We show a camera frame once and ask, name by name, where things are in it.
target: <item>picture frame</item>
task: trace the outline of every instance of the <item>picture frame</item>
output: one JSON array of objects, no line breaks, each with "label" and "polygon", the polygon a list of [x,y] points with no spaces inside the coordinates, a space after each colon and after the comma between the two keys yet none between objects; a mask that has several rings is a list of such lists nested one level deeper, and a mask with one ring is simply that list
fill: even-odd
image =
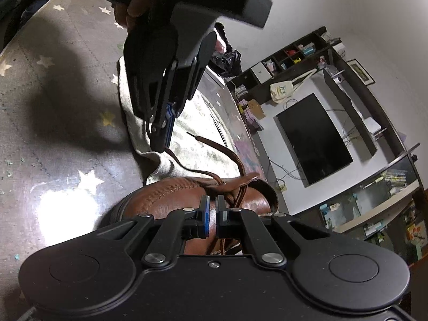
[{"label": "picture frame", "polygon": [[371,85],[376,83],[372,76],[367,72],[367,70],[358,62],[356,59],[348,60],[346,64],[357,74],[361,81],[365,85]]}]

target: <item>yellow object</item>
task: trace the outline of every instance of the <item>yellow object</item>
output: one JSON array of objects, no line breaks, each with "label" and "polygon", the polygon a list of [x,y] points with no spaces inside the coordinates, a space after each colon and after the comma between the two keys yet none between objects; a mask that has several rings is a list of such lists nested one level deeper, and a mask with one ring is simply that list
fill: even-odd
[{"label": "yellow object", "polygon": [[103,119],[103,126],[111,125],[114,127],[113,120],[115,118],[115,115],[112,114],[110,111],[105,111],[100,113],[101,118]]}]

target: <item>flat screen tv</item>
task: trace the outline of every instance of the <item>flat screen tv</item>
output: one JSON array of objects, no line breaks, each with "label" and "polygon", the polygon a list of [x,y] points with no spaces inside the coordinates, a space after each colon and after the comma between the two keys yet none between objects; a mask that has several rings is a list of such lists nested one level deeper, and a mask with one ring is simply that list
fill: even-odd
[{"label": "flat screen tv", "polygon": [[277,115],[308,184],[352,163],[341,135],[311,94]]}]

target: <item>screw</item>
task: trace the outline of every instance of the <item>screw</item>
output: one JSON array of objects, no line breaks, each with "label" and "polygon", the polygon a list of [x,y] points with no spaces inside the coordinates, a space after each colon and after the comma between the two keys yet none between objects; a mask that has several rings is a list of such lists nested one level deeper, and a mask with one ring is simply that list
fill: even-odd
[{"label": "screw", "polygon": [[208,266],[210,268],[219,268],[220,267],[220,263],[219,262],[211,261],[211,262],[208,263]]},{"label": "screw", "polygon": [[144,256],[144,260],[152,264],[163,263],[165,259],[165,255],[162,255],[161,253],[148,253]]},{"label": "screw", "polygon": [[282,257],[279,253],[265,253],[262,256],[262,260],[266,263],[271,263],[271,264],[277,264],[277,263],[281,263],[284,260],[284,257]]}]

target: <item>white cloth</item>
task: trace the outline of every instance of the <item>white cloth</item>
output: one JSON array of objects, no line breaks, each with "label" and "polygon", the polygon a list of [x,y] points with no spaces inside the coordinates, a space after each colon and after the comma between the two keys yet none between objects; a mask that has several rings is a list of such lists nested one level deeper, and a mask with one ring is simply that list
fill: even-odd
[{"label": "white cloth", "polygon": [[[119,96],[125,112],[132,145],[138,154],[158,163],[158,168],[149,176],[147,184],[159,181],[165,177],[207,177],[181,168],[166,153],[159,154],[151,151],[150,140],[146,134],[146,122],[133,114],[123,57],[119,60],[119,66]],[[220,121],[218,115],[213,111],[211,105],[207,105],[206,99],[202,94],[196,90],[193,99],[186,102],[182,114],[175,120],[170,150],[174,152],[178,160],[187,168],[210,171],[221,178],[239,176],[236,164],[226,155],[196,141],[192,136],[187,134],[189,132],[195,136],[202,136],[224,146],[215,120],[216,122]],[[225,125],[221,121],[219,128],[223,131],[222,135],[227,142],[227,147],[233,150],[230,134],[228,134]]]}]

